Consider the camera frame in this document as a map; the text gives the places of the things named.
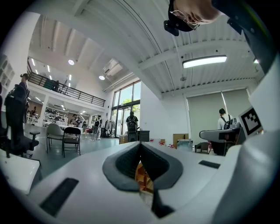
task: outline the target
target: fluorescent light panel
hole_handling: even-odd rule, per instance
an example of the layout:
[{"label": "fluorescent light panel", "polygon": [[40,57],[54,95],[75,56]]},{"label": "fluorescent light panel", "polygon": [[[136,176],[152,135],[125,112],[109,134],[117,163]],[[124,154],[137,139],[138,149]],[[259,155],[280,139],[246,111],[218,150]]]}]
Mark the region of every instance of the fluorescent light panel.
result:
[{"label": "fluorescent light panel", "polygon": [[211,56],[211,57],[203,57],[192,60],[183,61],[184,68],[191,68],[199,65],[213,64],[213,63],[221,63],[227,60],[226,55],[221,56]]}]

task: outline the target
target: black metal railing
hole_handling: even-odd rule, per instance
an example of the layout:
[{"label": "black metal railing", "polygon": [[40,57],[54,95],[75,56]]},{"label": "black metal railing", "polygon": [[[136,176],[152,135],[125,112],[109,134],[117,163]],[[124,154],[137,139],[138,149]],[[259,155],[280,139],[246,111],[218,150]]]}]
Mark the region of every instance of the black metal railing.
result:
[{"label": "black metal railing", "polygon": [[37,84],[39,86],[43,86],[44,88],[61,93],[63,95],[70,96],[101,107],[104,107],[104,103],[106,101],[98,97],[92,96],[90,94],[84,93],[82,91],[79,91],[77,89],[68,87],[54,80],[50,80],[47,77],[38,75],[34,72],[30,73],[28,81]]}]

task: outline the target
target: white desk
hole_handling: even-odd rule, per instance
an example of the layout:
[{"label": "white desk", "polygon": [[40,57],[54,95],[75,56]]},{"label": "white desk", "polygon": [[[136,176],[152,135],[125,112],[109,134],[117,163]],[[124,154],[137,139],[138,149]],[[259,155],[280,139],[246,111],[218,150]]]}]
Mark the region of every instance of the white desk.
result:
[{"label": "white desk", "polygon": [[[52,122],[44,122],[44,124],[46,124],[46,125],[49,125],[49,124],[51,124]],[[59,127],[61,127],[61,128],[63,128],[63,129],[65,129],[65,128],[69,128],[70,126],[67,126],[67,125],[62,125],[62,124],[57,124]]]},{"label": "white desk", "polygon": [[18,189],[24,194],[29,194],[33,179],[40,166],[39,161],[22,158],[0,149],[0,167],[10,186]]}]

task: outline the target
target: cardboard box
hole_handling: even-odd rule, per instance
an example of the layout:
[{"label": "cardboard box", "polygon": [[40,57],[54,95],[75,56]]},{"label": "cardboard box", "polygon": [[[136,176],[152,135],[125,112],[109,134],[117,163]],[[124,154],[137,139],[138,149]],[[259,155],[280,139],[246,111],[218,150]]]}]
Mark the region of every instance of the cardboard box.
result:
[{"label": "cardboard box", "polygon": [[177,149],[178,139],[189,139],[189,134],[173,134],[173,145],[175,149]]},{"label": "cardboard box", "polygon": [[119,136],[119,144],[127,143],[127,136],[120,135]]}]

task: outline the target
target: gray floor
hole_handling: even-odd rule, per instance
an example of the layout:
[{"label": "gray floor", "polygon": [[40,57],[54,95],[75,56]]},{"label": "gray floor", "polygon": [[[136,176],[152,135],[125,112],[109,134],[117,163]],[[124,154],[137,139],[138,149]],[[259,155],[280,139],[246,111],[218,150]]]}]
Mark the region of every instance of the gray floor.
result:
[{"label": "gray floor", "polygon": [[[62,141],[52,140],[52,147],[49,153],[46,152],[46,128],[41,128],[32,125],[25,125],[24,134],[26,137],[32,138],[29,134],[31,131],[40,131],[41,133],[37,136],[37,140],[40,142],[38,146],[35,147],[34,151],[30,153],[33,154],[33,159],[38,159],[41,162],[42,177],[45,178],[47,175],[51,174],[55,170],[59,169],[72,159],[78,157],[76,152],[65,152],[65,158],[61,155]],[[80,150],[81,153],[89,153],[98,150],[102,150],[108,147],[112,147],[119,144],[118,139],[103,138],[98,141],[90,141],[92,135],[82,134],[80,137]]]}]

